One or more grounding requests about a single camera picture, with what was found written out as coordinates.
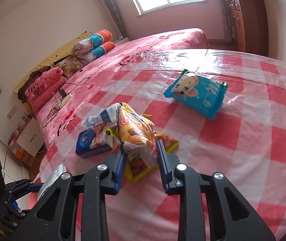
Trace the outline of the yellow snack bag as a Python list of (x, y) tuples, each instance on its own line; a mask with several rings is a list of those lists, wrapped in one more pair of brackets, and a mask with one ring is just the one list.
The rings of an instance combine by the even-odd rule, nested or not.
[(151, 115), (130, 111), (119, 116), (120, 126), (114, 124), (106, 130), (106, 135), (114, 137), (121, 149), (128, 155), (125, 167), (127, 181), (136, 183), (158, 165), (157, 141), (162, 141), (164, 149), (172, 153), (179, 141), (168, 134), (155, 131)]

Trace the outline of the pink love you bedspread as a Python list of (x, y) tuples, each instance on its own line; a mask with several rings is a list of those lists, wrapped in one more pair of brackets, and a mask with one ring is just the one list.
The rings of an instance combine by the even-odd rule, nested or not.
[[(68, 123), (109, 80), (117, 80), (127, 65), (139, 62), (139, 56), (156, 51), (207, 49), (209, 42), (198, 28), (165, 32), (117, 45), (111, 51), (85, 65), (70, 78), (62, 78), (54, 86), (57, 91), (45, 93), (36, 115), (46, 148), (50, 148)], [(63, 89), (71, 98), (61, 103)]]

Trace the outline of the orange yellow snack packet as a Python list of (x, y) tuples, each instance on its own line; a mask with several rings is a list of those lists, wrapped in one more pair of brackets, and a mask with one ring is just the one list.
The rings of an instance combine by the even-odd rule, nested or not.
[(117, 126), (122, 150), (128, 155), (138, 153), (147, 167), (158, 164), (154, 123), (136, 113), (122, 102), (118, 110)]

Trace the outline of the brown wooden cabinet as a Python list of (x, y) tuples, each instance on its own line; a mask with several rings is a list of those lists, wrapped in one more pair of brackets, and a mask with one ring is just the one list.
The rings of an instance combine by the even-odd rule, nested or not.
[(268, 22), (264, 0), (226, 0), (237, 49), (268, 56)]

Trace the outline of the white power strip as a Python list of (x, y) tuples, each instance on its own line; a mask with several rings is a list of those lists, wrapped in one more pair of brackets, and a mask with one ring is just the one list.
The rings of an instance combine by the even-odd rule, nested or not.
[(72, 94), (67, 94), (64, 98), (57, 102), (57, 104), (54, 106), (54, 110), (60, 110), (71, 98)]

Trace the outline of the pink folded pillows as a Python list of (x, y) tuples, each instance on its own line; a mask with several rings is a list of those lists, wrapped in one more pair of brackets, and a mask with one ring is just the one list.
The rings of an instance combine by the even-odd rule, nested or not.
[(23, 100), (30, 104), (33, 114), (36, 115), (66, 82), (67, 78), (63, 76), (61, 68), (50, 68), (23, 90)]

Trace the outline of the floral beige quilt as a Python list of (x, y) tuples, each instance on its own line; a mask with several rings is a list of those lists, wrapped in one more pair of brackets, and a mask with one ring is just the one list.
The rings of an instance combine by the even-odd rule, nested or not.
[(87, 65), (85, 60), (78, 59), (75, 55), (71, 54), (66, 59), (55, 64), (54, 66), (61, 68), (63, 71), (63, 76), (69, 79), (85, 65)]

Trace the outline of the grey white mailer bag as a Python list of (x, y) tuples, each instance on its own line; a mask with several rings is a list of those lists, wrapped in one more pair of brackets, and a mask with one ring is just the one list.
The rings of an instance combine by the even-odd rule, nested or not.
[(48, 188), (50, 188), (53, 183), (63, 174), (67, 172), (66, 164), (63, 161), (56, 169), (51, 173), (48, 179), (43, 183), (42, 187), (38, 191), (37, 201), (44, 195)]

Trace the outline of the grey curtain right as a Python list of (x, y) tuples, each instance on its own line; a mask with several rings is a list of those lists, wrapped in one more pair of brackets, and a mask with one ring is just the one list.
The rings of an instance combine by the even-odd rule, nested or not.
[(233, 41), (233, 32), (230, 21), (230, 11), (227, 8), (227, 3), (225, 0), (219, 0), (221, 5), (222, 21), (223, 21), (223, 31), (224, 31), (224, 40), (226, 42)]

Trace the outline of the white bedside table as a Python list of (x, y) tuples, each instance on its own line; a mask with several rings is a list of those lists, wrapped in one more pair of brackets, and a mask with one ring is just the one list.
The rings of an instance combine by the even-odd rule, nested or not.
[(15, 157), (29, 167), (35, 162), (43, 145), (43, 136), (35, 118), (27, 119), (22, 127), (12, 133), (8, 141), (8, 146)]

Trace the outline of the grey curtain left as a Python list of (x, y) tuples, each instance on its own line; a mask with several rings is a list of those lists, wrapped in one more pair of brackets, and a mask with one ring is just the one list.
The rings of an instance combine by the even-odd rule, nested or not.
[(117, 25), (119, 31), (121, 32), (122, 36), (125, 38), (127, 37), (127, 33), (125, 31), (125, 27), (121, 18), (121, 14), (119, 12), (118, 5), (116, 0), (102, 0), (105, 6), (107, 7), (111, 17), (113, 18), (115, 24)]

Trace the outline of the blue puppy wipes pack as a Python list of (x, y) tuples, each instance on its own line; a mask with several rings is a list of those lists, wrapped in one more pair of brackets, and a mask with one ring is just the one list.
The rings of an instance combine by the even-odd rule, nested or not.
[(227, 89), (226, 82), (219, 83), (185, 69), (166, 89), (164, 96), (182, 102), (208, 119), (214, 119)]

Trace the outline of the blue Vinda tissue pack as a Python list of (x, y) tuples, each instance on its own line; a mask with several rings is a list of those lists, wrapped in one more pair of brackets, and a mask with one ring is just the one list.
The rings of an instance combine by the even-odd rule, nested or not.
[(106, 136), (107, 123), (95, 125), (79, 133), (76, 143), (76, 154), (87, 158), (111, 150), (113, 139)]

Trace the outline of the yellow headboard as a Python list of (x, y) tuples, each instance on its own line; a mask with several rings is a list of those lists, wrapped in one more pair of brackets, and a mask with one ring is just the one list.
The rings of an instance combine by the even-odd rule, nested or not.
[(76, 38), (70, 40), (63, 46), (59, 47), (57, 50), (55, 50), (52, 54), (47, 56), (43, 61), (41, 61), (39, 64), (36, 65), (29, 73), (19, 82), (18, 85), (14, 88), (14, 94), (17, 96), (17, 98), (21, 101), (21, 99), (18, 96), (18, 91), (25, 85), (25, 83), (30, 79), (30, 76), (34, 72), (38, 72), (39, 70), (45, 70), (46, 67), (50, 66), (53, 67), (55, 63), (57, 63), (60, 60), (63, 60), (64, 58), (68, 57), (71, 54), (72, 47), (78, 42), (85, 38), (88, 38), (91, 36), (92, 33), (85, 31), (81, 35), (78, 35)]

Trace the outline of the rolled colourful quilt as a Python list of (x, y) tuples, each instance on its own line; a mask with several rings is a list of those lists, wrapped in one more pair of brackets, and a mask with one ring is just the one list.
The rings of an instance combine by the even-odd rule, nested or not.
[(106, 29), (98, 31), (84, 40), (77, 42), (71, 50), (81, 63), (89, 64), (115, 48), (115, 43), (110, 41), (112, 33)]

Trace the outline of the red white checkered tablecloth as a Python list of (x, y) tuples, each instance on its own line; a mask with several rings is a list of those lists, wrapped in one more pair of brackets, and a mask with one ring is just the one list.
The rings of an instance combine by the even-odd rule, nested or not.
[[(219, 50), (145, 53), (85, 103), (48, 148), (40, 165), (45, 181), (63, 161), (78, 175), (102, 163), (105, 153), (76, 155), (81, 122), (106, 107), (128, 103), (152, 116), (155, 129), (179, 141), (182, 163), (199, 173), (223, 173), (269, 226), (277, 240), (286, 234), (286, 62)], [(183, 70), (228, 83), (213, 120), (164, 97)]]

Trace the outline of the grey curtain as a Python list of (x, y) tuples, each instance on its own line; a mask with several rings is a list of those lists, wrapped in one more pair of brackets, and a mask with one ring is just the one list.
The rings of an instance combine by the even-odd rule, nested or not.
[(121, 32), (122, 36), (125, 38), (127, 37), (127, 33), (125, 31), (125, 27), (121, 18), (121, 14), (119, 12), (118, 5), (116, 0), (102, 0), (105, 6), (107, 7), (111, 17), (113, 18), (115, 24), (117, 25), (119, 31)]
[(233, 32), (230, 21), (230, 11), (227, 8), (227, 3), (225, 0), (219, 0), (221, 5), (222, 21), (223, 21), (223, 31), (224, 31), (224, 40), (226, 42), (233, 41)]

